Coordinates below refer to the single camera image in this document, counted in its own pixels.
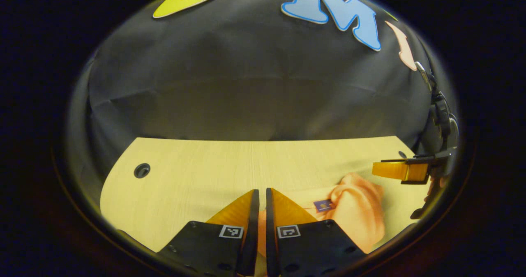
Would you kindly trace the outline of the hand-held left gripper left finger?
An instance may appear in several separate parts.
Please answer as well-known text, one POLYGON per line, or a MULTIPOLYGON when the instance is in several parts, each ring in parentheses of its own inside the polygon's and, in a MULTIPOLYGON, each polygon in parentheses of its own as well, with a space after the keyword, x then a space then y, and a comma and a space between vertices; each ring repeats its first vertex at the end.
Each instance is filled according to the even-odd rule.
POLYGON ((196 277, 250 277, 258 249, 259 191, 250 190, 208 221, 189 221, 157 255, 196 277))

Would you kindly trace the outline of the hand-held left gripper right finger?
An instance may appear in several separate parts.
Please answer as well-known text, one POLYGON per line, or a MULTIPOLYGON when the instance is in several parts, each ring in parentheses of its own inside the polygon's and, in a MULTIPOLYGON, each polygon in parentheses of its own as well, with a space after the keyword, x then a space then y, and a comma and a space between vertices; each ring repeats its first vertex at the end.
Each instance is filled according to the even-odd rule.
POLYGON ((269 277, 330 277, 366 258, 334 220, 316 220, 276 189, 265 196, 269 277))

